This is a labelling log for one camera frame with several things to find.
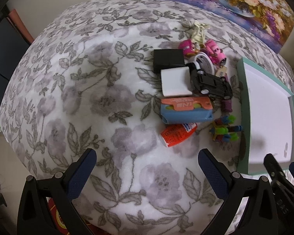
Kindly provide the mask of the floral grey white blanket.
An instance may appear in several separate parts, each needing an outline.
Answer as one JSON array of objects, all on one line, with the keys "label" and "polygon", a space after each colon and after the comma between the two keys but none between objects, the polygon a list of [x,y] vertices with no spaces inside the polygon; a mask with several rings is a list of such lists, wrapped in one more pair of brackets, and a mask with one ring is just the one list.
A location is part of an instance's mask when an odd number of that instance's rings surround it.
[{"label": "floral grey white blanket", "polygon": [[246,57],[280,79],[289,64],[238,25],[197,7],[166,0],[91,0],[58,15],[13,73],[0,126],[13,151],[38,179],[66,170],[87,148],[98,164],[73,204],[110,234],[200,234],[218,199],[197,161],[209,149],[235,170],[239,141],[214,142],[209,123],[183,143],[160,141],[161,79],[155,49],[176,49],[194,23],[227,55],[233,113],[240,116],[236,63]]}]

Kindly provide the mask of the flower vase painting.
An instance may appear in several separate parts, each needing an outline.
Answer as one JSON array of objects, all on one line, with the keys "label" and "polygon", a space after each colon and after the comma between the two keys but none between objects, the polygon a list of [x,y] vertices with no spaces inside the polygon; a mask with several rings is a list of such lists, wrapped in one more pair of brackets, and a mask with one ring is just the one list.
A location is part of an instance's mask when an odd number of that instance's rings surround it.
[{"label": "flower vase painting", "polygon": [[280,52],[294,28],[294,12],[285,0],[171,0],[213,12],[241,26]]}]

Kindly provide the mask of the pink pup toy figure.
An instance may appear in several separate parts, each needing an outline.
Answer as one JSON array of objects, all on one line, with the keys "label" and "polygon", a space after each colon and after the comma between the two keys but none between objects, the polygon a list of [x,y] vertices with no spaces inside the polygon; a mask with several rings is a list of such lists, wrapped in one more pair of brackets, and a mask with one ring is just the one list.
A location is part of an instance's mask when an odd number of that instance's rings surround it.
[{"label": "pink pup toy figure", "polygon": [[193,42],[191,39],[182,41],[179,44],[178,49],[182,50],[185,57],[191,57],[199,54],[200,52],[205,54],[208,53],[205,47],[201,47],[198,43]]}]

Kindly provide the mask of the colourful fidget spinner toy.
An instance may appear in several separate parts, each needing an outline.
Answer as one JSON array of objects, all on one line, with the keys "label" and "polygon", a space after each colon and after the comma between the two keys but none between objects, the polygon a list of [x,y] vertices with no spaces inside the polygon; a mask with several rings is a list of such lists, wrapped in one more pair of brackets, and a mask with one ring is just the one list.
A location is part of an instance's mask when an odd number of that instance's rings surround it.
[{"label": "colourful fidget spinner toy", "polygon": [[243,131],[242,125],[234,125],[236,117],[222,116],[213,121],[209,132],[212,140],[219,143],[229,143],[239,139],[238,133]]}]

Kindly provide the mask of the orange blue card case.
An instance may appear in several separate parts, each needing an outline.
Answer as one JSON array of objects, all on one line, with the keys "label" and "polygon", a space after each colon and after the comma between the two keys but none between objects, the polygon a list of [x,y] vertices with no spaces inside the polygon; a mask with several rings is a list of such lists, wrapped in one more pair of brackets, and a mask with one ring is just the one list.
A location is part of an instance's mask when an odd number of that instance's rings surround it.
[{"label": "orange blue card case", "polygon": [[208,97],[180,97],[161,100],[160,114],[167,124],[202,123],[213,120],[213,106]]}]

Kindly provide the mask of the patterned gold lighter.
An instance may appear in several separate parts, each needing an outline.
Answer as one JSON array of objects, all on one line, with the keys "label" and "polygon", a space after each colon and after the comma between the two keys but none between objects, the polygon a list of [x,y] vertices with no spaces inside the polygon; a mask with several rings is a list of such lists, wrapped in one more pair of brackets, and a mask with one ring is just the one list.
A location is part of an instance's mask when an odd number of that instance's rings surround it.
[{"label": "patterned gold lighter", "polygon": [[219,78],[225,77],[227,75],[227,67],[226,66],[214,65],[214,69],[215,69],[215,76],[217,76]]}]

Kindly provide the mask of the teal rimmed white tray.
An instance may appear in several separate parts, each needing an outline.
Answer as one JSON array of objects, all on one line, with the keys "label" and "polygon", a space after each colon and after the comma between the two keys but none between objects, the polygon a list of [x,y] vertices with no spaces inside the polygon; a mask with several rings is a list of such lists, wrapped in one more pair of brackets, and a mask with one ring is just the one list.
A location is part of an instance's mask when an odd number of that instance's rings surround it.
[{"label": "teal rimmed white tray", "polygon": [[237,171],[265,174],[271,153],[283,170],[294,162],[294,93],[273,74],[247,58],[236,65],[242,86],[240,157]]}]

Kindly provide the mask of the black power adapter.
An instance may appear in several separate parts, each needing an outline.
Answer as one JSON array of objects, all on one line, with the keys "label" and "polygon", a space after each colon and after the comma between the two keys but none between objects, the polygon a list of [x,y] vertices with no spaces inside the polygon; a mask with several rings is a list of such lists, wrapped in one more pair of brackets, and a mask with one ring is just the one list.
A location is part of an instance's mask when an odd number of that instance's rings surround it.
[{"label": "black power adapter", "polygon": [[154,74],[160,74],[161,70],[184,66],[184,55],[181,49],[155,49],[153,51],[152,71]]}]

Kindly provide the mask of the pink smart watch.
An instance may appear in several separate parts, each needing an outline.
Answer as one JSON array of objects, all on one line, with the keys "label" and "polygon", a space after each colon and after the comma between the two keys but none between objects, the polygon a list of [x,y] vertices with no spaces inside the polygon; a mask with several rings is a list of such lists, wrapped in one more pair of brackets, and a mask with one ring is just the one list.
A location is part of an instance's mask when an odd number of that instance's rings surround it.
[{"label": "pink smart watch", "polygon": [[219,66],[224,66],[226,64],[227,57],[215,41],[212,39],[207,40],[205,42],[205,47],[213,64]]}]

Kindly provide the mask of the white rectangular box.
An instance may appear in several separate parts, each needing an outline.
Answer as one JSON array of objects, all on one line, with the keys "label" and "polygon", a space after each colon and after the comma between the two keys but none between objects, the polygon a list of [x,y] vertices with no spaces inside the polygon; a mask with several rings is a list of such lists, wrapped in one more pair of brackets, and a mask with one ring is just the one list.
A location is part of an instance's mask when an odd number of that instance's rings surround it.
[{"label": "white rectangular box", "polygon": [[164,97],[182,97],[193,94],[188,67],[161,70],[161,87]]}]

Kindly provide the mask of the orange tube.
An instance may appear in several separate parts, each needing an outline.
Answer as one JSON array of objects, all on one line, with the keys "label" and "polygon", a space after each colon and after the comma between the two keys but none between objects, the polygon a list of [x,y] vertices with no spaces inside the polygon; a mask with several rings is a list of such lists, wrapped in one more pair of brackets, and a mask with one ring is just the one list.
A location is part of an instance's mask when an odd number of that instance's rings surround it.
[{"label": "orange tube", "polygon": [[196,131],[196,123],[168,125],[161,133],[160,140],[165,147],[178,145],[191,137]]}]

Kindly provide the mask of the purple small clip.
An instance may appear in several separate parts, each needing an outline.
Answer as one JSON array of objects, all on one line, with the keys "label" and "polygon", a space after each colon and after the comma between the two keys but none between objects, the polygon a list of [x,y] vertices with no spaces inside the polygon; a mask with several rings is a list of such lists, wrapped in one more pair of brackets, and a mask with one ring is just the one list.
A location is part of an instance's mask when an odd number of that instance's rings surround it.
[{"label": "purple small clip", "polygon": [[228,113],[231,113],[233,111],[231,99],[221,101],[221,111]]}]

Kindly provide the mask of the black toy car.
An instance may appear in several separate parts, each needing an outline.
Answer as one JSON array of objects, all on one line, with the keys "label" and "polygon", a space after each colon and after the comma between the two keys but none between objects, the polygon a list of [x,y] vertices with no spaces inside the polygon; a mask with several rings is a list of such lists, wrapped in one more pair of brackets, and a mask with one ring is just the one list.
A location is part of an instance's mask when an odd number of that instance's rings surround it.
[{"label": "black toy car", "polygon": [[217,77],[204,70],[193,70],[190,74],[193,94],[212,99],[229,100],[233,97],[231,85],[224,76]]}]

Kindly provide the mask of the cream plastic clip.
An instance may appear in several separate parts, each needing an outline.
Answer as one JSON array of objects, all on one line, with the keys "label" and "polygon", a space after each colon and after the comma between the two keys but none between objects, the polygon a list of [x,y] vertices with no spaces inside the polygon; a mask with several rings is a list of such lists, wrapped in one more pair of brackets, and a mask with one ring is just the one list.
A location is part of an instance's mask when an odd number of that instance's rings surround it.
[{"label": "cream plastic clip", "polygon": [[191,40],[199,44],[205,44],[205,32],[209,29],[209,27],[210,26],[206,23],[195,21]]}]

